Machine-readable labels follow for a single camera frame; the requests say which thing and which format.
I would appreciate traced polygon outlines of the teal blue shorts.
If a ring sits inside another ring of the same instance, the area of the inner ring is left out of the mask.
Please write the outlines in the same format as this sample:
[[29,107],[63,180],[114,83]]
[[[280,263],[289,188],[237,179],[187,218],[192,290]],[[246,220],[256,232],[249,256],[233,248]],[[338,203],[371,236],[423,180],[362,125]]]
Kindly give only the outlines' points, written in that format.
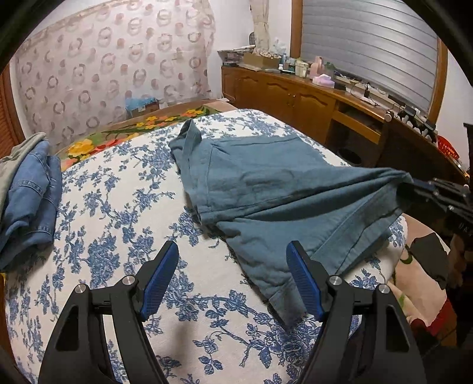
[[222,235],[285,325],[306,308],[286,262],[301,243],[330,274],[376,252],[405,204],[392,168],[334,166],[295,134],[206,139],[185,122],[169,144],[200,223]]

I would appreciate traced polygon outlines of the wooden sideboard cabinet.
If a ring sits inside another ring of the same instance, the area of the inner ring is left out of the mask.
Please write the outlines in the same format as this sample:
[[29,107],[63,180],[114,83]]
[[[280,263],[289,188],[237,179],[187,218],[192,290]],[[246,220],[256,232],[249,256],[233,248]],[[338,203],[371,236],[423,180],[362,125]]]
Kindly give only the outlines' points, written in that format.
[[222,66],[222,94],[240,109],[265,112],[333,152],[355,152],[363,166],[387,166],[414,178],[463,184],[466,174],[435,144],[381,108],[340,90],[285,74]]

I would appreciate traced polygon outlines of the blue floral white bedsheet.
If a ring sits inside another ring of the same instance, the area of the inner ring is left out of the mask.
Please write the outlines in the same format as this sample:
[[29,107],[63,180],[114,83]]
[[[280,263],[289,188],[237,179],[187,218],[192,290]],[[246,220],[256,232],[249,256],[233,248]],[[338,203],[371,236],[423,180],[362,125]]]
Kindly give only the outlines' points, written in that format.
[[[331,165],[350,166],[258,110],[191,121],[206,139],[295,134]],[[73,289],[114,286],[137,274],[167,241],[177,244],[179,261],[158,311],[143,323],[164,377],[170,383],[299,379],[321,322],[306,309],[298,322],[285,325],[224,237],[200,223],[169,147],[183,125],[125,141],[63,173],[52,244],[7,274],[10,344],[32,383],[38,382],[48,341]],[[353,287],[376,288],[394,272],[406,236],[401,213],[376,252],[346,273],[331,275]]]

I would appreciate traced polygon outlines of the folded blue denim jeans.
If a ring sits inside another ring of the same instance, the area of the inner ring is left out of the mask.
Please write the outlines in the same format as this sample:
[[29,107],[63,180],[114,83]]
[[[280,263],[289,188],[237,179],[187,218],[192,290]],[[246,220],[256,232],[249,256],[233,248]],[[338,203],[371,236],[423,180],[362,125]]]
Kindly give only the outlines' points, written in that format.
[[16,268],[53,242],[63,193],[61,162],[40,140],[18,161],[1,213],[1,271]]

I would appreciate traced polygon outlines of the grey window roller blind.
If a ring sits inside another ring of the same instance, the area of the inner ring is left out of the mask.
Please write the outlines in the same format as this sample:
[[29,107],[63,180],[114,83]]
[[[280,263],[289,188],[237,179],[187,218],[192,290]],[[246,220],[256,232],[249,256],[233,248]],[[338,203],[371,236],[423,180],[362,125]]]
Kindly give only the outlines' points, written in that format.
[[404,1],[303,1],[301,57],[320,57],[428,111],[438,37]]

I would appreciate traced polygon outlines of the pink tissue box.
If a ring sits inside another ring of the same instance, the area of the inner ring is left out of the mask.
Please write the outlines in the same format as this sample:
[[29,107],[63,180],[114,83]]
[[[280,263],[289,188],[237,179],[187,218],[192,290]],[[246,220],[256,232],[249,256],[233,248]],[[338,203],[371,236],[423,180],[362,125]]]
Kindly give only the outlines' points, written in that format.
[[330,89],[333,89],[335,85],[335,81],[327,74],[320,74],[319,76],[313,77],[312,83]]

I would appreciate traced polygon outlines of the folded grey-green garment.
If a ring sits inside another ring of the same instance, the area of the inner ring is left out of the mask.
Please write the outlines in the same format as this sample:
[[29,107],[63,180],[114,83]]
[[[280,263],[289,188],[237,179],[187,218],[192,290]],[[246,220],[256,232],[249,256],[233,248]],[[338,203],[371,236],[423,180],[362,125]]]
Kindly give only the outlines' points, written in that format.
[[10,154],[0,161],[0,211],[3,211],[7,192],[10,189],[11,182],[26,155],[35,148],[35,146],[46,138],[46,134],[39,132],[33,134],[28,139],[13,147]]

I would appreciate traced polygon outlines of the colourful floral blanket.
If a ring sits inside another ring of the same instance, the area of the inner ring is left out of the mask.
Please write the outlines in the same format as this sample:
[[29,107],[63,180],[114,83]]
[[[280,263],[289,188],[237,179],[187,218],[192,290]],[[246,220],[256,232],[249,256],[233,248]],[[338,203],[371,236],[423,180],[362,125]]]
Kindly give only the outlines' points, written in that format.
[[57,156],[61,160],[62,171],[65,171],[105,149],[115,147],[143,134],[184,122],[190,118],[199,118],[235,109],[235,106],[229,103],[226,98],[187,102],[166,107],[163,110],[156,110],[105,126],[102,130],[88,134],[85,138],[76,140],[68,147],[61,149]]

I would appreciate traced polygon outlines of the wooden louvered wardrobe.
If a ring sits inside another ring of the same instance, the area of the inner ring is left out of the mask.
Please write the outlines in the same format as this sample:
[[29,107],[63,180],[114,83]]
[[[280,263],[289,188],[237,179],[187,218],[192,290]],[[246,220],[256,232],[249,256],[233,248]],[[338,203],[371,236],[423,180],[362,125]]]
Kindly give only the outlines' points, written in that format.
[[13,147],[25,140],[14,105],[10,81],[10,67],[6,65],[0,76],[0,157],[10,154]]

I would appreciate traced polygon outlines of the cardboard box on cabinet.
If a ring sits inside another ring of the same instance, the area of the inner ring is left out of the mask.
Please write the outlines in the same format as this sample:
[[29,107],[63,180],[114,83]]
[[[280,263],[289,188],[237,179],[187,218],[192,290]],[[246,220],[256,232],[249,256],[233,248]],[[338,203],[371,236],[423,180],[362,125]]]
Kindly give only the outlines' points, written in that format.
[[268,58],[266,56],[246,52],[243,56],[243,64],[256,67],[261,70],[277,70],[280,64],[280,59],[272,57]]

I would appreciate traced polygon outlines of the cardboard box with blue bag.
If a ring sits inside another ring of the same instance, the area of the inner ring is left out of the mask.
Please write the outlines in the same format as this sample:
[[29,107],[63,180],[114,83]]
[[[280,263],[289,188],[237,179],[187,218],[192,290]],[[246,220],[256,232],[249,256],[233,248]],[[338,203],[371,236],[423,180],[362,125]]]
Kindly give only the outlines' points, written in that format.
[[136,118],[154,112],[160,108],[160,101],[155,97],[129,97],[125,99],[125,110],[128,118]]

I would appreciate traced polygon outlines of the beige tied side curtain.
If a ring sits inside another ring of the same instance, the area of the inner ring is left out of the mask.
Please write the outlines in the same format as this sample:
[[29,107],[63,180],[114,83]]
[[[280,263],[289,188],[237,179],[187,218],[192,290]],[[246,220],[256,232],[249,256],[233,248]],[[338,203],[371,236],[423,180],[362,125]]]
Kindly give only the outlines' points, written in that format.
[[253,22],[253,33],[255,37],[255,49],[253,53],[263,54],[269,51],[268,31],[268,0],[250,0],[250,10]]

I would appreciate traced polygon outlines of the circle patterned sheer curtain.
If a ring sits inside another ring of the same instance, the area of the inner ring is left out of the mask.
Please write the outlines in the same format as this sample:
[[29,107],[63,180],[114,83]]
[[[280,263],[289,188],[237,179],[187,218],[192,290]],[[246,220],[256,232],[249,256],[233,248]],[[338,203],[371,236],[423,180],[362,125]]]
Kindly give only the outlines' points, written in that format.
[[60,149],[120,122],[137,101],[208,98],[208,1],[106,1],[31,35],[11,60],[26,134]]

